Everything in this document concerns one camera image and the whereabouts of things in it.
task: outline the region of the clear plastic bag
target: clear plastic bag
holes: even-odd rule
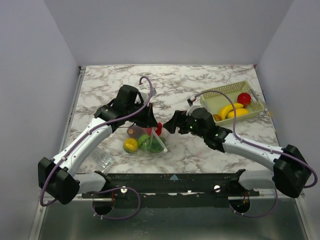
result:
[[[123,143],[123,149],[130,154],[144,151],[148,154],[160,154],[168,151],[166,139],[161,135],[162,125],[158,128],[129,127],[128,138]]]

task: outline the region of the red fruit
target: red fruit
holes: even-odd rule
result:
[[[146,128],[146,132],[147,132],[148,135],[151,135],[152,127]],[[161,132],[162,132],[162,124],[161,124],[161,122],[158,122],[158,127],[156,128],[155,133],[158,136],[160,136]]]
[[[238,98],[236,99],[238,103],[242,104],[243,106],[248,106],[251,102],[251,96],[249,93],[243,92],[240,93]]]
[[[161,122],[159,122],[159,123],[158,123],[158,127],[157,127],[157,129],[155,130],[155,133],[156,133],[158,136],[160,136],[161,132],[162,132],[162,124],[161,124]]]

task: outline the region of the yellow plastic basket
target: yellow plastic basket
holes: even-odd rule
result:
[[[237,116],[236,121],[242,121],[242,120],[247,120],[247,119],[253,119],[258,114],[265,109],[265,106],[263,103],[259,100],[258,96],[256,95],[255,91],[252,89],[250,84],[247,81],[240,81],[224,86],[219,86],[208,90],[216,90],[219,92],[222,92],[226,94],[234,103],[237,102],[238,95],[241,93],[248,93],[251,95],[251,102],[247,106],[247,110],[249,111],[248,114],[242,115],[242,116]],[[216,92],[209,92],[201,95],[200,97],[200,103],[202,107],[206,108],[208,112],[210,112],[212,115],[218,114],[220,109],[223,108],[224,106],[230,104],[228,99]],[[221,120],[221,121],[216,121],[214,122],[219,125],[227,125],[227,124],[232,124],[234,121],[233,118]]]

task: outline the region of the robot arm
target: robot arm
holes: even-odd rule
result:
[[[115,99],[98,108],[89,125],[68,147],[51,160],[44,157],[38,163],[39,187],[45,188],[46,192],[62,204],[69,203],[77,194],[100,191],[107,179],[104,174],[93,172],[76,175],[77,170],[90,153],[126,121],[142,128],[158,126],[152,103],[141,110],[146,97],[148,95],[142,96],[137,88],[123,85]],[[46,185],[46,180],[54,168],[56,169]]]
[[[213,116],[203,107],[192,106],[188,112],[175,111],[163,127],[171,134],[179,128],[178,133],[197,135],[213,150],[236,154],[265,166],[268,170],[245,171],[240,176],[239,183],[248,190],[276,187],[283,194],[297,198],[311,175],[307,167],[281,154],[285,153],[306,163],[296,147],[269,146],[243,137],[239,140],[231,130],[217,126]]]

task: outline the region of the metal floor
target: metal floor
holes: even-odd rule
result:
[[[268,211],[274,199],[252,199],[250,214]],[[116,209],[124,216],[133,209]],[[40,240],[307,240],[292,198],[280,198],[273,214],[247,218],[229,208],[143,208],[127,220],[93,217],[91,201],[47,207]]]

